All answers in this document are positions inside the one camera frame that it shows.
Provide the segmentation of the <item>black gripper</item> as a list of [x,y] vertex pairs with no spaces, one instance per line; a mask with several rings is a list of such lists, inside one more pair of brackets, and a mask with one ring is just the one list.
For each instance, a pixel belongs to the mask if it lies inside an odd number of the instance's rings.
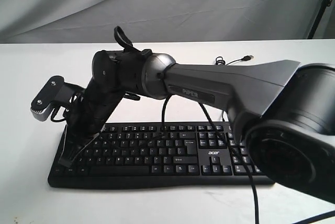
[[86,88],[64,83],[77,99],[69,103],[61,145],[59,164],[71,167],[76,158],[99,137],[107,119],[122,100],[125,90],[91,78]]

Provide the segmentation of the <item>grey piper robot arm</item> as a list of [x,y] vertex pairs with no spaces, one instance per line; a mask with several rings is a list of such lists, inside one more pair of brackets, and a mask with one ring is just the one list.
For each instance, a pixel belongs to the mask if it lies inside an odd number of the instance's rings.
[[236,141],[265,175],[334,202],[333,65],[189,65],[151,50],[96,52],[92,78],[66,115],[60,164],[72,166],[126,92],[178,95],[225,111]]

